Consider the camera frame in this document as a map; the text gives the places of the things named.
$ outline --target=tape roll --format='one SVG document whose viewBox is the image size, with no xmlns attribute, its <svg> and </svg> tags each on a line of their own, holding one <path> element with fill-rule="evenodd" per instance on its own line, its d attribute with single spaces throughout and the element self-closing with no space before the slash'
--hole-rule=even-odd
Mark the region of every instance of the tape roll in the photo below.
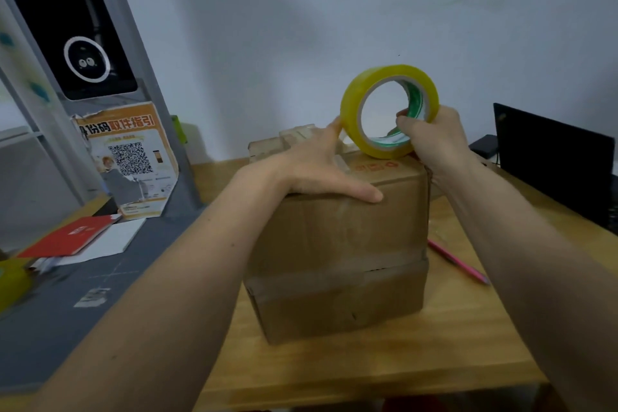
<svg viewBox="0 0 618 412">
<path fill-rule="evenodd" d="M 361 72 L 345 89 L 340 117 L 345 132 L 357 147 L 375 158 L 403 157 L 413 150 L 410 139 L 399 129 L 393 129 L 384 137 L 368 137 L 361 126 L 365 101 L 377 87 L 387 82 L 397 82 L 406 91 L 409 117 L 432 122 L 440 107 L 436 86 L 425 72 L 416 67 L 400 64 Z"/>
</svg>

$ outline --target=black panel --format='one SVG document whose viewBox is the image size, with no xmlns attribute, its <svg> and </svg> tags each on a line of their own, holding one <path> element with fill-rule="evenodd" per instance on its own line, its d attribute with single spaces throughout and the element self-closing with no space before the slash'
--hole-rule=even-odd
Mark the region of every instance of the black panel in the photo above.
<svg viewBox="0 0 618 412">
<path fill-rule="evenodd" d="M 137 89 L 103 0 L 15 2 L 67 98 Z"/>
<path fill-rule="evenodd" d="M 614 139 L 498 103 L 494 114 L 502 169 L 607 227 Z"/>
</svg>

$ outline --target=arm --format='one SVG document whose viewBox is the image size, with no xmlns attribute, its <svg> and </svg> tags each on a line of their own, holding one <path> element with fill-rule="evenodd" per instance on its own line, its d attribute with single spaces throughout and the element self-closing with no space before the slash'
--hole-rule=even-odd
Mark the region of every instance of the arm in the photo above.
<svg viewBox="0 0 618 412">
<path fill-rule="evenodd" d="M 398 117 L 434 172 L 521 338 L 572 411 L 618 404 L 618 280 L 468 149 L 459 115 Z"/>
<path fill-rule="evenodd" d="M 247 259 L 288 192 L 382 194 L 332 159 L 341 126 L 241 169 L 43 385 L 29 411 L 190 411 L 228 331 Z"/>
</svg>

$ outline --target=left hand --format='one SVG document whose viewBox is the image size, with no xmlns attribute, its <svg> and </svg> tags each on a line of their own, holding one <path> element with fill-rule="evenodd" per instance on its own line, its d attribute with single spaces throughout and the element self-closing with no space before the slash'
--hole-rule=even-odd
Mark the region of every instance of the left hand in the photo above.
<svg viewBox="0 0 618 412">
<path fill-rule="evenodd" d="M 345 194 L 365 202 L 380 202 L 382 192 L 371 184 L 345 174 L 334 162 L 335 147 L 341 132 L 339 117 L 313 137 L 294 145 L 282 154 L 268 158 L 280 160 L 288 192 L 302 194 Z"/>
</svg>

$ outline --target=pen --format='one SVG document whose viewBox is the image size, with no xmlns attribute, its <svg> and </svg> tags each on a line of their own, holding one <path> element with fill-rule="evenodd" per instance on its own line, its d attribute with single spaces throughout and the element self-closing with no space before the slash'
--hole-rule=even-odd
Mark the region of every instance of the pen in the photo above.
<svg viewBox="0 0 618 412">
<path fill-rule="evenodd" d="M 457 267 L 461 268 L 469 276 L 474 277 L 476 280 L 478 280 L 481 283 L 484 283 L 485 285 L 491 285 L 490 279 L 487 278 L 486 275 L 484 275 L 482 272 L 478 271 L 474 267 L 469 266 L 468 264 L 466 264 L 463 260 L 459 259 L 458 257 L 453 256 L 450 252 L 448 252 L 442 246 L 437 244 L 435 241 L 428 239 L 427 244 L 429 245 L 431 249 L 435 250 L 438 254 L 440 254 L 440 256 L 448 260 L 450 263 L 455 264 Z"/>
</svg>

